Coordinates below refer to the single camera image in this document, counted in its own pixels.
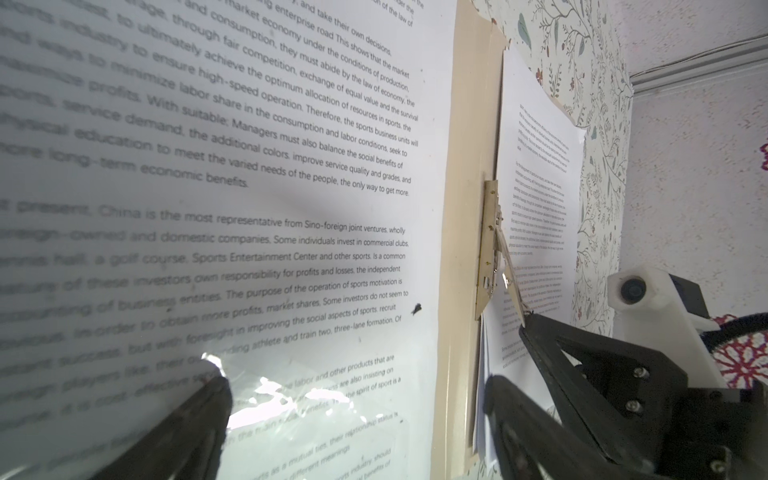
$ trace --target black hose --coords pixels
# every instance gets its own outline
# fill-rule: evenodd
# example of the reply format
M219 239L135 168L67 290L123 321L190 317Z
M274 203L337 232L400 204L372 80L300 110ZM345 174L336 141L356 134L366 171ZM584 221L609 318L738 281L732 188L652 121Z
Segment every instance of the black hose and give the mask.
M704 342L707 350L712 353L717 347L740 336L752 335L753 333L765 330L768 330L768 312L754 313L731 320L714 332L702 333L701 341Z

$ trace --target ceiling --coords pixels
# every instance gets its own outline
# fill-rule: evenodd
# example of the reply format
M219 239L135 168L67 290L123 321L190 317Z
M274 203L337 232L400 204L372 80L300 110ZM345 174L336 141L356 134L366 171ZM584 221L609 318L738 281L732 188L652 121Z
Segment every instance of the ceiling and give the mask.
M768 0L608 0L630 74L768 34Z

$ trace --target silver bolt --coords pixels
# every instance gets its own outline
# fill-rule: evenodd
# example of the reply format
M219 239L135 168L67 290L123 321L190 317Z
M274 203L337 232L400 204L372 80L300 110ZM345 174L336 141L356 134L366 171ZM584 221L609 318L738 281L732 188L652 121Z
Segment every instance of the silver bolt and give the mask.
M638 366L633 372L632 376L636 379L643 379L645 380L650 376L650 372L648 372L645 368Z
M710 463L710 468L715 473L725 473L725 471L728 469L728 465L722 460L713 460Z
M643 405L637 400L630 400L627 405L624 406L628 411L632 413L642 413Z

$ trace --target speckled wall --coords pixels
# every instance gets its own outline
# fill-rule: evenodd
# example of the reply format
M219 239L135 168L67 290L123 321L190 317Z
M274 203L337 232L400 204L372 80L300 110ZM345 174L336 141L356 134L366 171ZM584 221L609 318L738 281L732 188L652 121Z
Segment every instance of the speckled wall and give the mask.
M620 265L640 262L712 316L768 311L768 66L634 99Z
M768 33L767 0L610 0L630 74Z

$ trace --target beige panel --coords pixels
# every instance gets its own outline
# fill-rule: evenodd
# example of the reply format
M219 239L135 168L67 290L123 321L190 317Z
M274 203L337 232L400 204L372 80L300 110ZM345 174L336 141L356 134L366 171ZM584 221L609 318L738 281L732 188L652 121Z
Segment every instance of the beige panel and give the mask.
M463 475L475 457L479 334L475 289L483 182L494 177L506 45L501 31L481 18L469 0L458 0L442 221L432 480Z

